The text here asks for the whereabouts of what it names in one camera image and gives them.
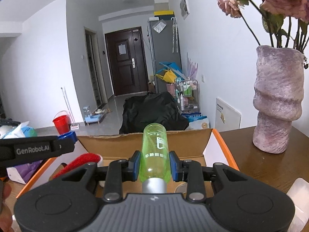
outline human hand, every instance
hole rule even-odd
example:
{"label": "human hand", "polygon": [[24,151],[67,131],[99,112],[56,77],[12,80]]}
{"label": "human hand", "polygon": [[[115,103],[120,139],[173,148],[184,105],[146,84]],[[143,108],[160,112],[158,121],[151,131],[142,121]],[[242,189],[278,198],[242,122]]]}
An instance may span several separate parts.
{"label": "human hand", "polygon": [[[12,188],[9,184],[4,184],[3,201],[9,197]],[[7,205],[2,203],[2,212],[0,210],[0,232],[14,232],[12,227],[12,213]]]}

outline red brush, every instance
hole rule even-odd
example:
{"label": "red brush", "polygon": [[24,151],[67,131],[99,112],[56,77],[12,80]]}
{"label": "red brush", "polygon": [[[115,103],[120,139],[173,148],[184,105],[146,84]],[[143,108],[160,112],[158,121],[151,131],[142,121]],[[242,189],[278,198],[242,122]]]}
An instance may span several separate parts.
{"label": "red brush", "polygon": [[75,160],[73,160],[72,162],[70,162],[67,166],[64,167],[64,169],[62,169],[59,173],[55,174],[54,178],[57,178],[60,175],[63,175],[67,172],[70,172],[71,170],[78,168],[86,163],[89,162],[95,162],[98,164],[98,166],[102,166],[100,164],[102,164],[103,162],[103,158],[98,155],[98,154],[94,154],[94,153],[85,153],[82,154],[80,156],[78,156]]}

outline pink vase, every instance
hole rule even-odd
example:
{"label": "pink vase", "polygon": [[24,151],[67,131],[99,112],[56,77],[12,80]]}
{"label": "pink vase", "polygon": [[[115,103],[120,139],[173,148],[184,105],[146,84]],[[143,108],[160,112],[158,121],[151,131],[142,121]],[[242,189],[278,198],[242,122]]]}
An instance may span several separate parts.
{"label": "pink vase", "polygon": [[290,48],[257,48],[253,105],[259,111],[254,145],[268,153],[283,153],[292,121],[302,115],[304,55]]}

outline refrigerator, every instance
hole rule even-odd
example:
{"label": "refrigerator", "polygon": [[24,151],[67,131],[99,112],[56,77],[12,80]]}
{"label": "refrigerator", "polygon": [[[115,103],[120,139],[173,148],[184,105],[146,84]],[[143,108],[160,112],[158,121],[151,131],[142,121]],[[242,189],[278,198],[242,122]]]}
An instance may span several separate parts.
{"label": "refrigerator", "polygon": [[[180,49],[178,43],[178,53],[176,52],[176,37],[175,37],[175,49],[173,50],[173,21],[164,20],[167,24],[165,28],[160,32],[156,32],[152,27],[158,21],[148,22],[148,35],[152,58],[153,72],[156,74],[163,68],[159,62],[175,62],[181,69]],[[155,76],[155,88],[157,93],[167,91],[166,84]]]}

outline yellow bag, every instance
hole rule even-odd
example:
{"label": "yellow bag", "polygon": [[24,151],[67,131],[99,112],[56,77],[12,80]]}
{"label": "yellow bag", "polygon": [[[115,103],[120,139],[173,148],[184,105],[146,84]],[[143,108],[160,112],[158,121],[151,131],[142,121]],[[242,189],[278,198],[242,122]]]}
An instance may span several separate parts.
{"label": "yellow bag", "polygon": [[158,78],[162,79],[166,83],[173,84],[175,82],[175,78],[177,78],[175,73],[172,72],[171,70],[164,70],[164,71],[166,71],[164,76],[162,76],[160,74],[156,74],[156,76]]}

